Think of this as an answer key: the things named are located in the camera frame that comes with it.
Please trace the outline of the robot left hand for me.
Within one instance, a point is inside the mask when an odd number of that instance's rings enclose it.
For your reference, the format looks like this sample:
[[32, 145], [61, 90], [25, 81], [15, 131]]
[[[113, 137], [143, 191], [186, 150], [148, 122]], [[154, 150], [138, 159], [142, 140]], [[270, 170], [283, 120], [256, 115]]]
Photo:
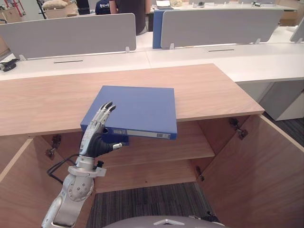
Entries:
[[115, 108], [113, 102], [105, 103], [99, 108], [82, 137], [79, 155], [97, 158], [125, 145], [123, 142], [105, 143], [102, 139], [105, 122]]

